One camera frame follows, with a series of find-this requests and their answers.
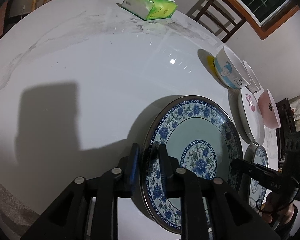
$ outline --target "human hand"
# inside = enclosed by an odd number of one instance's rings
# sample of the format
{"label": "human hand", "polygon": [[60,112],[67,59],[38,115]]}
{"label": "human hand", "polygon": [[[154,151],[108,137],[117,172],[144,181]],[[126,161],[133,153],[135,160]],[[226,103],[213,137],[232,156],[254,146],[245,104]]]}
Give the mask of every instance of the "human hand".
{"label": "human hand", "polygon": [[[264,211],[272,211],[274,209],[274,207],[271,204],[271,194],[269,193],[266,197],[266,203],[265,206],[263,208]],[[278,212],[279,215],[283,215],[284,217],[281,220],[282,224],[287,224],[290,222],[290,220],[293,217],[293,213],[294,213],[294,205],[293,203],[291,203],[288,207],[286,207],[285,209],[281,210]],[[272,222],[272,216],[271,214],[267,214],[267,213],[262,213],[262,217],[261,217],[266,223],[271,223]]]}

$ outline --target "plate rim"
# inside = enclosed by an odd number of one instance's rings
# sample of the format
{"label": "plate rim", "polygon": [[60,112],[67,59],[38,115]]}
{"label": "plate rim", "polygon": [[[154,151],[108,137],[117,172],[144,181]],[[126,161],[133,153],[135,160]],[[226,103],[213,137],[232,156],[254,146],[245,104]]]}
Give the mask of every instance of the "plate rim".
{"label": "plate rim", "polygon": [[[140,186],[140,189],[141,189],[142,201],[143,201],[144,206],[146,207],[149,215],[161,227],[163,227],[167,231],[170,231],[170,232],[175,233],[175,234],[181,234],[181,230],[177,229],[177,228],[173,228],[173,227],[169,226],[167,223],[165,223],[160,218],[160,216],[158,214],[156,214],[154,208],[151,206],[150,199],[149,199],[149,196],[147,194],[147,189],[146,189],[146,170],[147,170],[146,164],[148,163],[148,158],[149,158],[149,154],[148,154],[148,152],[146,152],[146,150],[147,150],[147,145],[150,144],[150,141],[151,141],[151,138],[153,136],[153,133],[154,133],[155,129],[159,125],[162,118],[166,115],[166,113],[170,109],[172,109],[172,107],[174,107],[175,105],[177,105],[181,102],[184,102],[184,101],[188,101],[188,100],[205,101],[208,104],[211,104],[212,106],[216,107],[229,120],[228,124],[229,124],[229,126],[231,126],[232,130],[234,131],[234,139],[235,139],[235,141],[238,145],[238,148],[239,148],[238,156],[239,156],[239,158],[243,159],[242,144],[241,144],[241,140],[240,140],[240,136],[239,136],[239,133],[237,131],[237,128],[234,125],[234,122],[232,121],[230,116],[223,110],[223,108],[221,106],[219,106],[217,103],[213,102],[212,100],[210,100],[206,97],[198,96],[198,95],[183,96],[183,97],[180,97],[180,98],[177,98],[177,99],[173,100],[172,102],[170,102],[167,106],[165,106],[159,112],[159,114],[156,116],[156,118],[152,122],[152,124],[151,124],[151,126],[148,130],[148,133],[146,135],[146,138],[144,140],[144,143],[143,143],[142,156],[141,156],[141,160],[140,160],[140,165],[141,165],[142,168],[139,170],[139,177],[140,177],[139,186]],[[236,191],[239,190],[239,187],[241,185],[241,180],[242,180],[242,172],[238,172],[238,184],[237,184],[237,187],[236,187]]]}
{"label": "plate rim", "polygon": [[260,144],[260,143],[256,140],[256,138],[253,136],[253,133],[252,133],[251,128],[250,128],[250,125],[249,125],[249,121],[248,121],[247,114],[246,114],[246,109],[245,109],[244,103],[243,103],[243,90],[244,90],[244,89],[246,89],[247,91],[249,91],[249,93],[254,97],[254,99],[255,99],[256,102],[257,102],[256,108],[259,109],[259,112],[260,112],[260,114],[261,114],[260,108],[259,108],[259,106],[258,106],[258,100],[257,100],[257,99],[255,98],[255,96],[251,93],[251,91],[250,91],[249,89],[247,89],[246,87],[243,87],[243,88],[240,89],[241,103],[242,103],[243,112],[244,112],[244,116],[245,116],[245,119],[246,119],[247,124],[248,124],[249,131],[250,131],[250,133],[251,133],[251,135],[252,135],[252,137],[253,137],[253,141],[254,141],[258,146],[262,146],[263,143],[264,143],[264,141],[265,141],[265,137],[266,137],[265,125],[264,125],[263,119],[262,119],[262,124],[263,124],[263,141],[262,141],[262,143]]}
{"label": "plate rim", "polygon": [[[265,158],[266,159],[266,167],[268,168],[269,167],[269,160],[268,160],[267,151],[266,151],[266,149],[262,145],[258,145],[258,147],[256,147],[256,149],[254,150],[251,163],[254,162],[254,158],[256,156],[256,152],[257,152],[258,149],[262,149],[263,152],[266,153],[266,158]],[[251,180],[252,180],[252,178],[249,179],[248,200],[250,199]]]}

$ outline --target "cable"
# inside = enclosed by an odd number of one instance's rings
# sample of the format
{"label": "cable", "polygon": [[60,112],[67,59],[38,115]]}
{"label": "cable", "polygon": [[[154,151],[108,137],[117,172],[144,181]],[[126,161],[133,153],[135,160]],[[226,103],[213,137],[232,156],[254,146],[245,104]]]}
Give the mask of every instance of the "cable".
{"label": "cable", "polygon": [[298,191],[297,191],[296,195],[294,196],[294,198],[293,198],[288,204],[286,204],[285,206],[283,206],[282,208],[274,209],[274,210],[272,210],[272,211],[265,211],[265,210],[262,210],[262,209],[261,209],[262,199],[258,199],[258,200],[256,201],[256,208],[257,208],[257,210],[259,211],[259,213],[260,213],[260,212],[265,213],[265,214],[278,213],[278,212],[280,212],[281,210],[284,210],[285,208],[287,208],[288,206],[290,206],[290,205],[292,204],[292,202],[296,199],[297,195],[299,194],[299,191],[300,191],[300,188],[298,188]]}

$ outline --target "blue and white plate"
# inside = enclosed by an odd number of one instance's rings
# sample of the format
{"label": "blue and white plate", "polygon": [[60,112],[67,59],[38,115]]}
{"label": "blue and white plate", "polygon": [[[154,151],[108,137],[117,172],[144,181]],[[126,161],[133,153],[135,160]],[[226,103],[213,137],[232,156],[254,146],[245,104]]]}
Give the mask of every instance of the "blue and white plate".
{"label": "blue and white plate", "polygon": [[[242,159],[238,132],[228,115],[213,101],[200,96],[178,98],[166,106],[154,120],[145,140],[141,175],[146,207],[165,229],[180,234],[180,199],[167,199],[162,190],[159,160],[150,161],[154,145],[165,143],[168,154],[180,166],[198,177],[222,177],[238,191],[242,173],[232,169],[235,158]],[[204,201],[208,225],[209,207]]]}
{"label": "blue and white plate", "polygon": [[[263,146],[258,146],[256,148],[252,163],[258,163],[258,164],[268,167],[268,165],[269,165],[268,157],[267,157],[266,150]],[[250,188],[250,190],[249,190],[250,206],[255,211],[258,211],[258,209],[256,208],[256,202],[260,199],[261,203],[258,203],[258,205],[259,205],[258,207],[260,207],[262,205],[263,200],[266,196],[266,188],[259,185],[259,183],[254,179],[250,179],[249,188]]]}

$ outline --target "plate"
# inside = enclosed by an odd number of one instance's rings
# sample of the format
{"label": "plate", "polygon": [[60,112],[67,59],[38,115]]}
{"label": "plate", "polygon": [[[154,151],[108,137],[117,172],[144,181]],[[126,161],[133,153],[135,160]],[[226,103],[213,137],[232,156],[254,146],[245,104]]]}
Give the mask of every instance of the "plate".
{"label": "plate", "polygon": [[258,145],[265,140],[265,126],[258,102],[246,87],[241,88],[238,107],[243,128],[249,139]]}
{"label": "plate", "polygon": [[[252,163],[258,163],[266,167],[269,166],[267,153],[263,146],[258,146],[256,148]],[[266,196],[266,188],[259,185],[259,183],[254,179],[250,179],[249,188],[249,204],[255,211],[258,211],[256,208],[256,201],[260,199],[260,205],[262,205]]]}
{"label": "plate", "polygon": [[180,234],[180,199],[165,197],[159,160],[150,162],[149,158],[152,147],[160,143],[166,144],[168,155],[177,158],[181,167],[205,179],[222,177],[236,191],[242,173],[231,169],[230,162],[235,158],[242,159],[242,147],[231,119],[207,98],[178,98],[156,117],[144,144],[141,190],[153,219],[165,229]]}

